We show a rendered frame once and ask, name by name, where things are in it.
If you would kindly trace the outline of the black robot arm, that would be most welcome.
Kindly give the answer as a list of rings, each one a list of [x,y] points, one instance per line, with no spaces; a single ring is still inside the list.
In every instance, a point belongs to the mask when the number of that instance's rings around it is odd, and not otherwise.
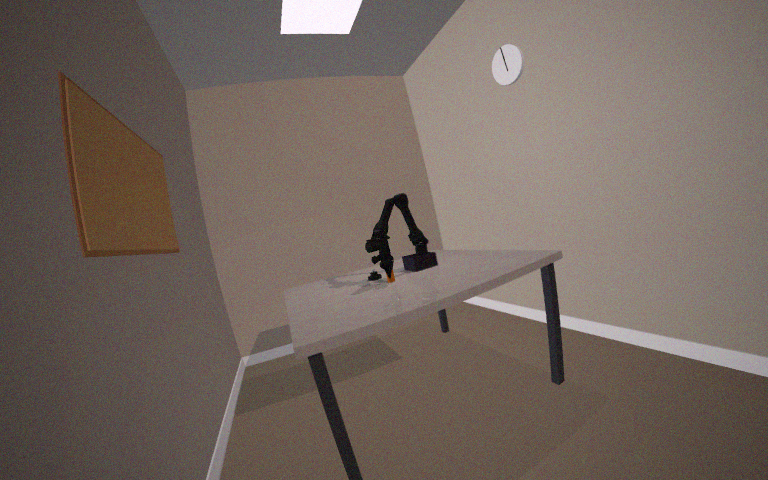
[[[397,195],[394,195],[393,198],[385,200],[385,205],[380,217],[380,220],[375,225],[373,229],[373,234],[370,240],[366,240],[367,243],[365,244],[365,249],[368,253],[378,251],[381,249],[389,248],[388,240],[390,239],[389,236],[387,236],[388,233],[388,221],[393,209],[394,204],[397,208],[399,208],[402,212],[402,215],[406,221],[406,224],[410,230],[410,234],[408,235],[410,241],[412,242],[413,246],[415,246],[416,255],[425,255],[429,254],[427,249],[427,244],[429,243],[429,240],[424,236],[422,231],[417,228],[416,223],[413,219],[413,216],[409,210],[408,207],[408,197],[405,193],[400,193]]]

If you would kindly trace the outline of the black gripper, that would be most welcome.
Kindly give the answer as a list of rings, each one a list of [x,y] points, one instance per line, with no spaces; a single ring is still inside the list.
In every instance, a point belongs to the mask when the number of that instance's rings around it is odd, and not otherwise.
[[[380,267],[385,270],[388,278],[391,278],[394,259],[393,256],[391,256],[390,249],[381,249],[379,250],[379,254],[381,254],[383,258],[383,261],[380,262]]]

